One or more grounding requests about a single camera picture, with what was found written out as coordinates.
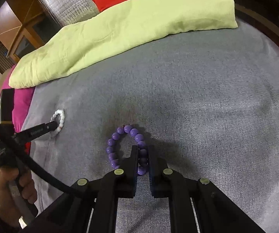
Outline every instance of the bedsheet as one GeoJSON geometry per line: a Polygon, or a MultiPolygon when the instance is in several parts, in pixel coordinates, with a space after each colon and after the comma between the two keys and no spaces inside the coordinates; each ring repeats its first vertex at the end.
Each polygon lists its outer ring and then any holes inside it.
{"type": "MultiPolygon", "coordinates": [[[[268,233],[279,233],[279,48],[250,25],[186,32],[143,44],[36,87],[23,128],[64,109],[53,139],[31,156],[71,185],[111,170],[106,141],[133,124],[169,167],[208,177],[268,233]]],[[[133,139],[124,138],[120,156],[133,139]]],[[[37,207],[61,193],[33,176],[37,207]]],[[[167,199],[150,196],[148,175],[134,199],[120,199],[116,232],[170,232],[167,199]]]]}

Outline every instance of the finger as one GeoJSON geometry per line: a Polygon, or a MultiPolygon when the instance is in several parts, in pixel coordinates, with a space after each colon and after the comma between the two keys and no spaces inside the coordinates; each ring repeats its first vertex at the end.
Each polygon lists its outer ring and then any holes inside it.
{"type": "Polygon", "coordinates": [[[8,188],[8,181],[15,180],[19,175],[17,168],[0,168],[0,189],[8,188]]]}
{"type": "Polygon", "coordinates": [[[35,190],[35,192],[27,200],[30,204],[34,204],[37,198],[37,191],[35,190]]]}
{"type": "Polygon", "coordinates": [[[28,170],[20,177],[19,184],[21,187],[25,187],[31,180],[32,180],[32,172],[28,170]]]}
{"type": "Polygon", "coordinates": [[[22,197],[24,199],[28,199],[34,192],[35,189],[35,183],[33,180],[31,180],[22,190],[22,197]]]}

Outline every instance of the wooden furniture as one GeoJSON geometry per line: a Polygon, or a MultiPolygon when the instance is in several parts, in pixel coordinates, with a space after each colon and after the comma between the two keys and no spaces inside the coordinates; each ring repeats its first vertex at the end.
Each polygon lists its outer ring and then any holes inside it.
{"type": "Polygon", "coordinates": [[[12,59],[8,59],[5,56],[5,53],[7,53],[8,50],[5,48],[5,46],[0,42],[0,73],[3,74],[7,69],[14,66],[14,62],[12,59]]]}
{"type": "Polygon", "coordinates": [[[0,41],[7,48],[7,57],[18,62],[19,52],[26,47],[33,51],[45,43],[33,26],[45,18],[38,0],[7,0],[0,8],[0,41]]]}

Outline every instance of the purple bead bracelet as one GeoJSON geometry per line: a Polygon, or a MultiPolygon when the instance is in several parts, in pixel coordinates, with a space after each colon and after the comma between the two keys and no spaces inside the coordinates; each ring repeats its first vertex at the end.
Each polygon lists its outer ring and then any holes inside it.
{"type": "Polygon", "coordinates": [[[106,148],[106,152],[108,154],[110,164],[113,169],[118,169],[120,167],[114,146],[116,144],[116,141],[118,141],[120,139],[120,136],[124,133],[130,134],[131,137],[133,137],[137,142],[137,146],[139,148],[139,167],[137,168],[137,174],[144,175],[147,171],[148,166],[147,150],[145,149],[146,143],[144,141],[144,136],[143,134],[140,134],[136,128],[133,128],[129,124],[123,127],[118,127],[116,132],[112,134],[112,138],[107,141],[108,147],[106,148]]]}

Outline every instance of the white bead bracelet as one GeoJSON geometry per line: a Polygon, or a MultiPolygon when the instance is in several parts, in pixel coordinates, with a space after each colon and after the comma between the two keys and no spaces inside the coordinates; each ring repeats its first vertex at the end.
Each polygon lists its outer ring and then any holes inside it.
{"type": "Polygon", "coordinates": [[[55,111],[55,113],[51,117],[51,122],[54,121],[58,115],[60,115],[60,124],[55,131],[51,131],[52,137],[55,137],[64,127],[65,114],[64,114],[64,111],[61,109],[58,109],[57,111],[55,111]]]}

